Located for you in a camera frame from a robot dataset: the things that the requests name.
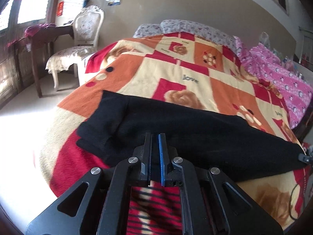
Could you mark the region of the black pants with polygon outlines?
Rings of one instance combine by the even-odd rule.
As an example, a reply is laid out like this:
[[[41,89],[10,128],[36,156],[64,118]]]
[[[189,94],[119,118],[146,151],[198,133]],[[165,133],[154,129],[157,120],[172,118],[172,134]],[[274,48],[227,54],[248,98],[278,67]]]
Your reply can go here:
[[[255,129],[238,116],[104,91],[98,108],[77,129],[77,146],[115,166],[143,145],[146,133],[165,134],[167,144],[194,166],[220,168],[235,182],[299,170],[303,152]]]

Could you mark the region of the pink penguin quilt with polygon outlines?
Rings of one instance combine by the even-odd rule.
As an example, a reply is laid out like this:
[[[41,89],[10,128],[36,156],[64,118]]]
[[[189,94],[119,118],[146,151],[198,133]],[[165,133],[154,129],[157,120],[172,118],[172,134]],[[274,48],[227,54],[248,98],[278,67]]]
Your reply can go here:
[[[266,80],[279,90],[289,112],[292,129],[301,122],[312,98],[312,86],[282,66],[281,60],[262,43],[247,49],[241,39],[234,37],[236,53],[245,70]]]

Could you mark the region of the orange red patterned blanket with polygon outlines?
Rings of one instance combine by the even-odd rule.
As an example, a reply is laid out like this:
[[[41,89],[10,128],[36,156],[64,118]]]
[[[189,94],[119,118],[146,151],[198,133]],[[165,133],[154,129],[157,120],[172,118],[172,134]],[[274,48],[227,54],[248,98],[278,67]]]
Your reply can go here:
[[[194,34],[122,39],[93,55],[86,72],[88,81],[55,108],[39,158],[57,197],[91,168],[108,168],[76,144],[76,130],[97,109],[103,90],[237,115],[251,127],[299,144],[279,90],[249,74],[236,52]],[[300,216],[309,172],[306,167],[239,186],[286,231]],[[174,203],[178,189],[162,188],[153,180],[147,189],[134,188],[127,234],[181,234],[180,204]]]

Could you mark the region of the floral grey pillow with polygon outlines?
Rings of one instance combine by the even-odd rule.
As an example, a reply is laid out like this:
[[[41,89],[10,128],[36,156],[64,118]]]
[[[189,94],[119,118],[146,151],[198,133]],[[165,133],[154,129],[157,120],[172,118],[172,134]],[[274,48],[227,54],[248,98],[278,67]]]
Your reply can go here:
[[[233,36],[202,23],[187,20],[163,20],[160,27],[164,33],[187,32],[198,38],[224,45],[236,52],[236,42]]]
[[[133,38],[145,38],[163,34],[159,24],[141,24],[135,31]]]

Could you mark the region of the white ornate chair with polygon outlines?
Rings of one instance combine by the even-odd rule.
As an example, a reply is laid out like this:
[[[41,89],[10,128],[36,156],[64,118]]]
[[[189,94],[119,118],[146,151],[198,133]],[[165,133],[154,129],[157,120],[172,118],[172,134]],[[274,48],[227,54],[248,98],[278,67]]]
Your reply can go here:
[[[46,64],[46,70],[52,75],[54,89],[58,91],[58,73],[67,71],[72,65],[74,75],[78,76],[78,65],[87,56],[98,51],[100,28],[104,20],[104,11],[96,5],[82,9],[72,23],[74,46],[54,53]]]

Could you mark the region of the dark wooden door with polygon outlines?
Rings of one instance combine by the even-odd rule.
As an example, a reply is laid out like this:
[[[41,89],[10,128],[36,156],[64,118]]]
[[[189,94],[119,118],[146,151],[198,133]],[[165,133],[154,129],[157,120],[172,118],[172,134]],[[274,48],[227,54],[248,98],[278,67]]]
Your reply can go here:
[[[1,30],[1,108],[21,90],[21,73],[15,62],[14,43],[18,41],[18,27]]]

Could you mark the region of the dark wooden table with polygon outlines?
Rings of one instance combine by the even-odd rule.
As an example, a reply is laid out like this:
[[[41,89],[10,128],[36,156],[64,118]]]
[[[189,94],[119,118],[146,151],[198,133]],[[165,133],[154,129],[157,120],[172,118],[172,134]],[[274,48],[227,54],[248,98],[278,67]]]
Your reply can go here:
[[[74,39],[74,32],[71,25],[61,27],[46,27],[41,28],[33,36],[22,37],[21,39],[14,41],[10,44],[10,48],[13,52],[14,64],[17,70],[17,78],[19,88],[24,89],[24,83],[22,79],[22,73],[20,68],[19,53],[26,50],[31,56],[31,68],[32,75],[34,78],[34,84],[36,87],[37,95],[39,98],[42,97],[42,91],[39,82],[38,65],[37,65],[37,49],[41,47],[47,47],[48,54],[54,51],[54,42],[59,36],[70,35]]]

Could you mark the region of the magenta cloth on table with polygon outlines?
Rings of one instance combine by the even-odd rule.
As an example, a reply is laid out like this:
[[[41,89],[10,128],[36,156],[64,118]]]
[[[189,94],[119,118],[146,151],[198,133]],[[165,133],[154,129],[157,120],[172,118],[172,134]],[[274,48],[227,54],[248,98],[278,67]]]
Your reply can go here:
[[[21,39],[9,42],[7,44],[7,47],[12,47],[14,44],[17,44],[19,41],[22,42],[23,46],[26,46],[30,44],[30,40],[26,40],[24,42],[23,39],[34,37],[42,29],[50,29],[50,28],[55,28],[55,27],[56,27],[56,24],[54,23],[36,24],[36,25],[29,26],[25,29],[24,36]]]

